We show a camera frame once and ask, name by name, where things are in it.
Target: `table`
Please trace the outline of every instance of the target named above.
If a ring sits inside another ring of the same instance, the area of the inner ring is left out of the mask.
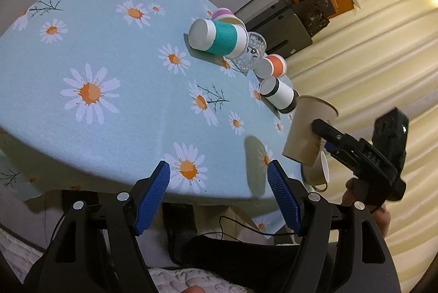
[[[280,228],[266,165],[278,159],[301,179],[281,155],[293,115],[260,96],[253,72],[190,48],[190,25],[214,10],[208,0],[25,10],[0,38],[0,180],[24,200],[118,192],[164,159],[169,200],[237,205],[265,232]]]

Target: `curtain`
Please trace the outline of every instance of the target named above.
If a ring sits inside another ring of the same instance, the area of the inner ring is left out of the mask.
[[[386,242],[403,292],[438,251],[438,0],[358,0],[313,45],[287,59],[300,94],[339,110],[335,126],[371,140],[374,120],[397,106],[410,118],[402,201],[389,202]],[[351,171],[329,158],[326,199],[340,202]]]

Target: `light blue tablecloth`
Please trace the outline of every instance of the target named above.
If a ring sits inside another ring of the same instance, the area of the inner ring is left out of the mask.
[[[0,133],[1,181],[22,199],[117,192],[164,159],[169,198],[239,205],[266,232],[279,228],[266,164],[278,159],[301,178],[281,155],[292,115],[260,97],[253,72],[188,46],[192,22],[215,9],[208,0],[32,5],[0,39],[0,127],[22,142]]]

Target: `teal and white cup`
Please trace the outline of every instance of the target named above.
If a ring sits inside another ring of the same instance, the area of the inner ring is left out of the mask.
[[[231,23],[198,19],[189,30],[189,45],[199,51],[235,59],[248,47],[248,32]]]

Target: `orange flower center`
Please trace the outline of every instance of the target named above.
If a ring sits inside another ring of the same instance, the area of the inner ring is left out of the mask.
[[[45,30],[45,33],[48,35],[54,35],[58,32],[58,28],[54,26],[50,26],[47,30]]]
[[[100,88],[93,83],[84,84],[78,93],[87,105],[97,103],[102,95]]]
[[[202,109],[202,110],[207,110],[207,108],[208,108],[207,103],[205,102],[204,97],[201,96],[201,95],[198,95],[198,96],[196,97],[196,105],[197,105],[200,109]]]
[[[221,62],[222,62],[222,67],[224,67],[225,69],[231,68],[231,66],[229,65],[229,63],[225,59],[223,59]]]
[[[261,100],[260,93],[257,90],[254,90],[253,93],[254,93],[254,98],[256,98],[257,100]]]
[[[167,57],[169,57],[169,62],[172,64],[180,64],[181,63],[180,58],[174,53],[168,54]]]
[[[140,10],[137,10],[135,8],[129,8],[128,15],[130,17],[133,17],[134,19],[141,19],[143,17],[143,12],[141,12]]]
[[[181,163],[180,172],[185,178],[189,180],[193,180],[194,177],[196,177],[196,175],[198,174],[198,170],[196,169],[196,166],[189,160],[184,160]]]

